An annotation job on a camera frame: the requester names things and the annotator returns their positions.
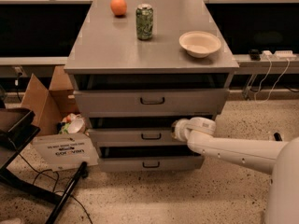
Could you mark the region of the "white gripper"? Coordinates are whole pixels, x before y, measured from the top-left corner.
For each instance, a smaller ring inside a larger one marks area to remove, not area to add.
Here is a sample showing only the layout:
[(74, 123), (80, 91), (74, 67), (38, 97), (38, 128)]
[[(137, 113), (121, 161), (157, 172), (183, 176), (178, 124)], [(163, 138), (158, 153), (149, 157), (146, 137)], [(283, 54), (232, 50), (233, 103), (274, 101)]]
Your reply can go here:
[(189, 121), (187, 119), (176, 120), (171, 125), (172, 137), (181, 142), (187, 142), (191, 132), (191, 129), (188, 127), (188, 125), (189, 125)]

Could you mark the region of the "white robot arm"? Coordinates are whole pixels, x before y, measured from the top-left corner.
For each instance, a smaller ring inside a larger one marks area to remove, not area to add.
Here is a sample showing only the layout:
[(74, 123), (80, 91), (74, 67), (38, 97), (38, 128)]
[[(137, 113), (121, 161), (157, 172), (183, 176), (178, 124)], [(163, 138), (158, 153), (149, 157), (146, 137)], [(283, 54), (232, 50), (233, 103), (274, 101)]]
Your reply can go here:
[(264, 224), (299, 224), (299, 138), (217, 138), (215, 130), (215, 121), (201, 117), (172, 124), (172, 136), (191, 151), (271, 175)]

